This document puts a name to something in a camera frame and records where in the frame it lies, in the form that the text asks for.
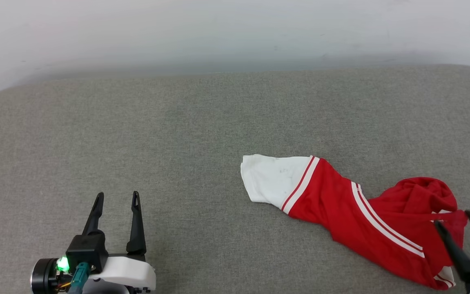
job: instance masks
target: cable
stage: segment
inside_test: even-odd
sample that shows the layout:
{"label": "cable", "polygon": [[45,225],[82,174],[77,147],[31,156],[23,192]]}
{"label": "cable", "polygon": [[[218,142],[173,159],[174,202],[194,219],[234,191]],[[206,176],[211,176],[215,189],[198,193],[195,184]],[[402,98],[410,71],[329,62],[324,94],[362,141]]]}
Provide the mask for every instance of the cable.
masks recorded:
{"label": "cable", "polygon": [[71,281],[71,287],[68,291],[69,294],[82,294],[82,288],[86,281],[88,281],[89,273],[91,272],[91,268],[89,263],[81,262],[78,264],[75,273],[73,274],[73,278]]}
{"label": "cable", "polygon": [[61,289],[61,288],[64,288],[64,287],[67,287],[67,286],[70,286],[70,285],[71,285],[71,282],[65,283],[63,285],[58,286],[57,289]]}

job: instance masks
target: red fabric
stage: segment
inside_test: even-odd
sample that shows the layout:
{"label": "red fabric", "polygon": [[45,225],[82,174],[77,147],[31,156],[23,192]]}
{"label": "red fabric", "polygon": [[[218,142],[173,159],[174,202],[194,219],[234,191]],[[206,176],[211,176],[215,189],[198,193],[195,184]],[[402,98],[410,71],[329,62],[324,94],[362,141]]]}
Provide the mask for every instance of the red fabric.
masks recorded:
{"label": "red fabric", "polygon": [[[321,158],[289,216],[323,225],[333,240],[395,275],[431,288],[448,289],[444,282],[434,279],[444,266],[452,266],[452,262],[431,221],[442,221],[459,246],[463,246],[467,224],[467,217],[457,209],[448,186],[434,178],[405,179],[380,197],[369,199],[371,209],[364,202],[367,200],[356,195],[361,196],[358,185],[342,177]],[[442,210],[448,213],[439,214]],[[387,226],[377,220],[374,212]],[[423,249],[411,245],[411,241]]]}

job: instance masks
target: cloth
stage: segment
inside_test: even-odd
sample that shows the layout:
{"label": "cloth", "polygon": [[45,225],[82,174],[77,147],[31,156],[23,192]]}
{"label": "cloth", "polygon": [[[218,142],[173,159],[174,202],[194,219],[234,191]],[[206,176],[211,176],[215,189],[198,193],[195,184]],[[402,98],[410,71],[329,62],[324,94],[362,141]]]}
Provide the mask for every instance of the cloth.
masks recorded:
{"label": "cloth", "polygon": [[444,182],[405,179],[368,200],[359,184],[315,156],[244,156],[241,175],[251,201],[323,225],[333,240],[395,275],[440,290],[456,285],[432,222],[443,222],[463,246],[467,217]]}

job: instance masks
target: gray couch cushion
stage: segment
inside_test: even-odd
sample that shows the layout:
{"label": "gray couch cushion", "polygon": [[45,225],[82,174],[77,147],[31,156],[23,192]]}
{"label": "gray couch cushion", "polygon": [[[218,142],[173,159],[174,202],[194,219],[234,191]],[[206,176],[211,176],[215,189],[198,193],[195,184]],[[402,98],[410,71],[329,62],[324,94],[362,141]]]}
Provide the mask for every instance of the gray couch cushion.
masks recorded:
{"label": "gray couch cushion", "polygon": [[[98,192],[124,252],[133,190],[158,293],[431,293],[251,203],[245,154],[326,158],[368,197],[436,177],[470,208],[470,67],[58,80],[0,93],[0,292],[28,293]],[[470,254],[470,225],[465,233]],[[463,285],[450,293],[462,293]]]}

